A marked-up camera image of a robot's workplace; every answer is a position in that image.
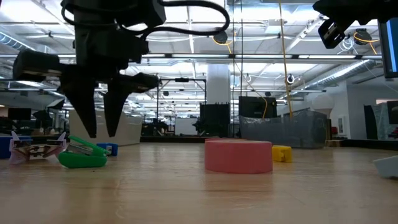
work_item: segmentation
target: table surface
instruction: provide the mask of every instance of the table surface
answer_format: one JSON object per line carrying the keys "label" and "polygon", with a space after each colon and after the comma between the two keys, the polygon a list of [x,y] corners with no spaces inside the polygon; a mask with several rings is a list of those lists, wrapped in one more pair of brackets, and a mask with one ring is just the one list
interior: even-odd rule
{"label": "table surface", "polygon": [[0,223],[397,223],[398,181],[372,161],[398,152],[294,150],[270,174],[203,168],[204,144],[121,147],[99,169],[0,161]]}

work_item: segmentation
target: yellow block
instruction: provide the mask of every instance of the yellow block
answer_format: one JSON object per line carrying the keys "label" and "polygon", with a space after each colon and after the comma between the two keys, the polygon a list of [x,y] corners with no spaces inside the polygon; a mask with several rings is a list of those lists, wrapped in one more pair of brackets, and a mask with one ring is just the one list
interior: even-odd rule
{"label": "yellow block", "polygon": [[276,162],[293,162],[293,153],[290,146],[273,146],[272,159]]}

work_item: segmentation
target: pink block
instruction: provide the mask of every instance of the pink block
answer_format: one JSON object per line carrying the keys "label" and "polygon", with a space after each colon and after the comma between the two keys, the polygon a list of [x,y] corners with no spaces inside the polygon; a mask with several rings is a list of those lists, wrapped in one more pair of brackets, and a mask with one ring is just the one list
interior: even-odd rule
{"label": "pink block", "polygon": [[208,138],[208,139],[205,139],[205,142],[208,142],[208,141],[227,141],[227,140],[231,140],[231,141],[237,141],[237,140],[244,141],[245,139]]}
{"label": "pink block", "polygon": [[272,143],[262,141],[208,141],[205,168],[229,174],[262,174],[272,171]]}

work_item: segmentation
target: gray tarp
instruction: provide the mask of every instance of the gray tarp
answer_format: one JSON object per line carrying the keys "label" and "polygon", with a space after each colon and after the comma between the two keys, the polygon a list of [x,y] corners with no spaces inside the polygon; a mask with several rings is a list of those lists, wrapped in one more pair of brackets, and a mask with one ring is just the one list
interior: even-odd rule
{"label": "gray tarp", "polygon": [[325,146],[326,115],[314,111],[299,111],[293,118],[257,119],[239,117],[242,138],[254,141],[270,141],[309,149]]}

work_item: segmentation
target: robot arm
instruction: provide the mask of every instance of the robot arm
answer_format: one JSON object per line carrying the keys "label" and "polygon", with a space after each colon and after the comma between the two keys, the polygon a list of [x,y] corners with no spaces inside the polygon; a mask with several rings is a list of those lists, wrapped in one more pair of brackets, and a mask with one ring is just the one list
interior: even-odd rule
{"label": "robot arm", "polygon": [[334,49],[344,38],[344,31],[355,21],[366,25],[372,19],[385,23],[398,17],[398,0],[320,0],[314,10],[327,16],[318,32],[327,49]]}
{"label": "robot arm", "polygon": [[[13,78],[42,82],[48,76],[59,77],[60,88],[76,109],[91,138],[96,137],[94,90],[98,83],[108,84],[104,96],[105,119],[108,134],[115,136],[120,115],[131,93],[143,93],[159,84],[157,77],[139,73],[133,77],[121,75],[129,62],[140,63],[149,53],[149,34],[157,31],[179,32],[191,35],[216,35],[229,26],[228,12],[221,6],[201,0],[63,0],[62,16],[75,26],[74,48],[76,65],[60,63],[57,55],[23,50],[14,62]],[[200,6],[222,13],[225,24],[209,31],[159,27],[165,20],[164,7]],[[65,16],[74,15],[74,20]],[[144,23],[140,31],[127,27]]]}

